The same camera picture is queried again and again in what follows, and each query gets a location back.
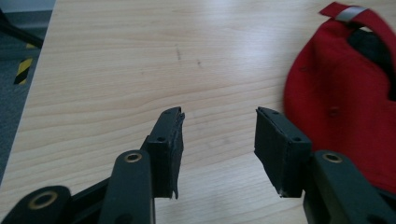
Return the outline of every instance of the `white wall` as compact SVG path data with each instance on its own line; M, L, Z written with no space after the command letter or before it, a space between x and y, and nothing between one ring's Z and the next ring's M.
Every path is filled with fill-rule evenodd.
M52 10L55 0L0 0L3 12Z

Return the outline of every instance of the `wood grain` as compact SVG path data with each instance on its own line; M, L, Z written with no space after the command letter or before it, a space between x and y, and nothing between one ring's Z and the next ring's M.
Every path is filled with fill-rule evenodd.
M166 108L186 112L179 200L158 223L306 223L254 156L255 109L282 111L286 75L331 1L58 0L0 189L77 193L138 149ZM396 28L393 0L371 7Z

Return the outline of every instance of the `red fabric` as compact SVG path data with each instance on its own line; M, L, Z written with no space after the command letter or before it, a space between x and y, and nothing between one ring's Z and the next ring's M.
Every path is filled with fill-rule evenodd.
M346 8L332 3L320 12L331 18L290 69L285 114L312 140L314 150L343 153L374 186L396 193L396 102L389 100L383 70L347 43L356 26L334 19ZM382 39L396 71L396 36L386 23L370 9L351 22Z

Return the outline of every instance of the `hazard stripe tape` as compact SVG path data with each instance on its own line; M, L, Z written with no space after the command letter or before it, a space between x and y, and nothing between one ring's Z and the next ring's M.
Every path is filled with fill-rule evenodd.
M35 46L31 45L31 44L27 44L26 48L33 49L33 48L35 48ZM32 61L33 61L32 58L28 58L28 59L22 60L20 62L20 66L18 68L18 73L15 76L14 84L23 85L26 83L26 78L27 78L27 75L29 74L29 68L32 65Z

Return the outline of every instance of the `stain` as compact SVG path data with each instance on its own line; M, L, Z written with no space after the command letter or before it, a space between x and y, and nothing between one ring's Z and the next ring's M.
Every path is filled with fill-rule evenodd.
M180 49L178 49L178 45L176 46L176 55L177 55L177 59L180 61L181 60L181 53L180 53Z

